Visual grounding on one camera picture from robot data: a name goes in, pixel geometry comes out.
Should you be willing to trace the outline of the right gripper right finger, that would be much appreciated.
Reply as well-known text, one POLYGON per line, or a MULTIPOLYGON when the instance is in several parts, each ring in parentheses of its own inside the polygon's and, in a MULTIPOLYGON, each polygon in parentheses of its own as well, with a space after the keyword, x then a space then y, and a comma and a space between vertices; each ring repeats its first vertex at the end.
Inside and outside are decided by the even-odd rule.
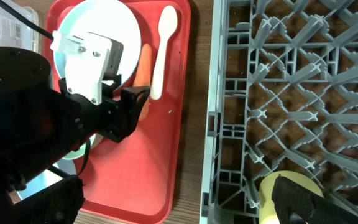
POLYGON ((272 200, 280 224, 358 224, 358 216, 278 176, 272 200))

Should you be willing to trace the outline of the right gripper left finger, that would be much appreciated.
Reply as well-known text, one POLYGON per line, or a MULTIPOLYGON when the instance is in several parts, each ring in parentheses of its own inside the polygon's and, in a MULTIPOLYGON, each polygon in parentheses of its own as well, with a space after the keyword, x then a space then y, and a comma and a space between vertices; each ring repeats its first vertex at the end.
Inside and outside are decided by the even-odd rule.
POLYGON ((73 224, 84 201, 82 180, 69 175, 15 204, 9 222, 73 224))

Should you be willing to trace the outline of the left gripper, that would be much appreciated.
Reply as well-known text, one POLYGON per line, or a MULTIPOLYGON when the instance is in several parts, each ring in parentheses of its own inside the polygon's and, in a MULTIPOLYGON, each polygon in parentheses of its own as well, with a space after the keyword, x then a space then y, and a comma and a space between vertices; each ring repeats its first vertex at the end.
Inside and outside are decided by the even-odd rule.
POLYGON ((112 98, 121 77, 112 85, 102 84, 101 103, 96 105, 80 94, 70 93, 64 78, 58 81, 60 93, 65 97, 63 112, 73 118, 81 133, 81 142, 98 133, 114 142, 121 142, 136 129, 139 120, 149 113, 150 87, 136 86, 121 89, 119 100, 112 98))

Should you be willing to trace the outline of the orange carrot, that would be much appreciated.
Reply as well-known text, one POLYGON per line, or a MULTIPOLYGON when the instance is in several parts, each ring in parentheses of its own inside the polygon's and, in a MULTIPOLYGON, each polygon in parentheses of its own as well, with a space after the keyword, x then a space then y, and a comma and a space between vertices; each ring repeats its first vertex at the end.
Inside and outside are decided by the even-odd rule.
POLYGON ((148 86, 150 87, 152 74, 152 48, 149 44, 144 44, 137 67, 137 73, 133 82, 133 87, 148 86))

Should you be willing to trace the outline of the yellow plastic cup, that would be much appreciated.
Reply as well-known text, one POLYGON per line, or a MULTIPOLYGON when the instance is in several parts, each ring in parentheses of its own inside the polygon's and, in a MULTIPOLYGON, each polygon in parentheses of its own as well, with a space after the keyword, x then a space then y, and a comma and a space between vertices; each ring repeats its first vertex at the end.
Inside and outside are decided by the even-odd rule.
POLYGON ((266 176, 260 183, 259 224, 279 224, 277 213, 274 208, 274 202, 272 200, 272 192, 275 180, 280 175, 323 197, 323 193, 319 186, 309 177, 287 170, 273 172, 266 176))

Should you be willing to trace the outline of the light blue bowl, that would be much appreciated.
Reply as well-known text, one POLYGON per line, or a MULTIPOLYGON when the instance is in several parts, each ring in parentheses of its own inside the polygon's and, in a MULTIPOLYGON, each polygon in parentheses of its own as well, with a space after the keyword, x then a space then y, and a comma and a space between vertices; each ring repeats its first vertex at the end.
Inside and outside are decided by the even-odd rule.
MULTIPOLYGON (((53 165, 56 168, 66 172, 69 175, 76 174, 76 168, 73 161, 61 159, 53 165)), ((18 196, 21 200, 30 197, 33 194, 57 183, 62 178, 49 170, 43 171, 37 177, 33 178, 26 184, 26 189, 18 191, 18 196)))

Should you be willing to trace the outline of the green bowl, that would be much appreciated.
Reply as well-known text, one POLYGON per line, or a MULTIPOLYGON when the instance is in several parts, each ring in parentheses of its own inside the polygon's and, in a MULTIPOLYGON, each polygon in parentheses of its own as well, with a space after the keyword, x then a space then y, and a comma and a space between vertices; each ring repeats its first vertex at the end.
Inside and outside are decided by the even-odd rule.
MULTIPOLYGON (((100 134, 94 134, 89 138, 89 141, 91 143, 91 149, 95 148, 101 141, 103 140, 102 135, 100 134)), ((74 160, 78 159, 85 154, 86 144, 83 144, 80 146, 80 148, 77 151, 70 151, 67 155, 63 157, 63 160, 74 160)))

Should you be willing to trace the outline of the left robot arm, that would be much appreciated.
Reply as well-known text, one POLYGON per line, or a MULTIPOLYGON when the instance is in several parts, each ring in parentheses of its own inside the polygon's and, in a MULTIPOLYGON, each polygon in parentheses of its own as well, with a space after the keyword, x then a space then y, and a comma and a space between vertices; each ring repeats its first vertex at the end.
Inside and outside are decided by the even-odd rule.
POLYGON ((0 47, 0 193, 27 183, 94 134, 120 142, 137 126, 147 86, 123 88, 119 100, 102 87, 102 102, 52 87, 49 61, 31 50, 0 47))

